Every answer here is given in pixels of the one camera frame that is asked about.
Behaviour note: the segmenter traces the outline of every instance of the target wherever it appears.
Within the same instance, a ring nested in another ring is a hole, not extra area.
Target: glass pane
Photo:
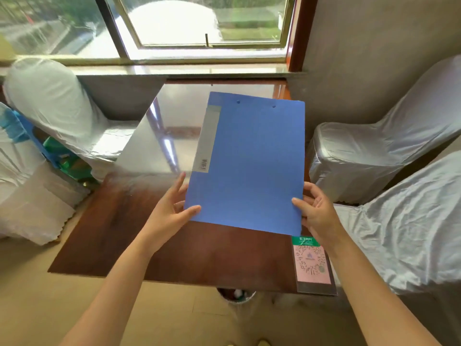
[[[0,0],[0,33],[20,55],[118,57],[110,36],[88,49],[107,33],[95,0]]]
[[[142,45],[279,42],[286,0],[121,0]]]

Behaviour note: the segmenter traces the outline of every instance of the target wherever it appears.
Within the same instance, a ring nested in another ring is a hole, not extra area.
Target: barcode
[[[201,168],[202,170],[206,170],[206,165],[207,165],[207,163],[208,163],[208,159],[202,159],[202,162],[201,162],[201,164],[200,164],[200,168]]]

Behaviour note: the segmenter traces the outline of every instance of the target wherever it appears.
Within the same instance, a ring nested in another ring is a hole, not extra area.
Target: wooden table
[[[167,82],[49,268],[106,276],[180,171],[190,174],[210,91],[291,99],[285,80]],[[296,293],[291,238],[189,222],[146,280]]]

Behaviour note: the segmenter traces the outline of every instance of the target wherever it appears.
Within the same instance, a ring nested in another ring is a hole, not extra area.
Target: covered chair
[[[461,283],[461,151],[430,164],[340,221],[397,293]]]
[[[100,181],[138,124],[108,120],[72,71],[50,59],[16,61],[4,92],[15,110],[85,160]]]
[[[0,103],[0,236],[55,240],[89,190],[56,171]]]
[[[375,124],[317,126],[309,176],[332,201],[364,204],[401,168],[460,130],[461,55],[432,66]]]

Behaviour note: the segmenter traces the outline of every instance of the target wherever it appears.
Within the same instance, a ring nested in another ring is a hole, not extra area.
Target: green label
[[[293,245],[320,246],[314,237],[291,237],[291,243]]]

